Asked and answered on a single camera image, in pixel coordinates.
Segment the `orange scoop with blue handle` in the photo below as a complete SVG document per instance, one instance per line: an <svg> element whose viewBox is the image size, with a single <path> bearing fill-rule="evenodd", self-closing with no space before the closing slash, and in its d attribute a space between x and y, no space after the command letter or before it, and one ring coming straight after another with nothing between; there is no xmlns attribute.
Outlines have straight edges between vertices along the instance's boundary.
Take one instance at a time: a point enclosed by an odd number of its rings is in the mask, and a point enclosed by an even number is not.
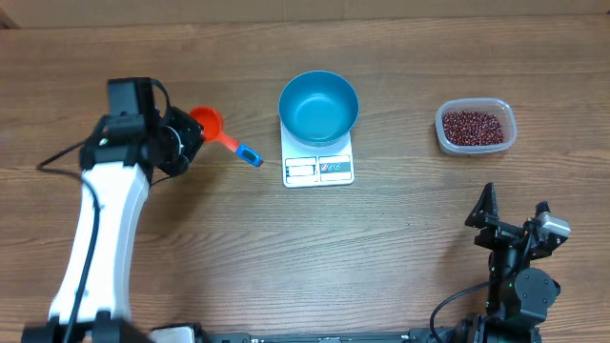
<svg viewBox="0 0 610 343"><path fill-rule="evenodd" d="M190 111L190 117L202 127L201 137L205 142L219 142L254 167L258 168L263 164L263 158L258 152L224 132L223 117L215 108L194 108Z"/></svg>

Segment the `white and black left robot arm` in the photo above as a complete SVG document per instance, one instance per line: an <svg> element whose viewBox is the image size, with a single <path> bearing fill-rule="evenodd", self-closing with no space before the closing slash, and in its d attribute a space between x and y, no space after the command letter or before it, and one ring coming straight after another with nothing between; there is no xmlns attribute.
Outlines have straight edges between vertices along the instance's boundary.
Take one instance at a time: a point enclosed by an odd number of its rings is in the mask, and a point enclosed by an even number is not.
<svg viewBox="0 0 610 343"><path fill-rule="evenodd" d="M202 126L184 111L106 114L77 143L82 184L71 256L44 326L27 326L24 342L146 342L131 322L134 236L154 169L185 172L203 143Z"/></svg>

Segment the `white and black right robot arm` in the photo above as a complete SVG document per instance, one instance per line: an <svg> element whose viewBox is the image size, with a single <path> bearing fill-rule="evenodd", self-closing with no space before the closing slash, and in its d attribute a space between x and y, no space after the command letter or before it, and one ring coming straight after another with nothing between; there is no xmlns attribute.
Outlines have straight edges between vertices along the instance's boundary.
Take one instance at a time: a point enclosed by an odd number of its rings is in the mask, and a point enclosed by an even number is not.
<svg viewBox="0 0 610 343"><path fill-rule="evenodd" d="M465 220L479 230L474 243L490 251L484 314L470 314L455 327L454 342L540 342L538 325L560 294L560 284L531 262L549 257L571 233L547 202L520 225L499 218L495 186L488 183Z"/></svg>

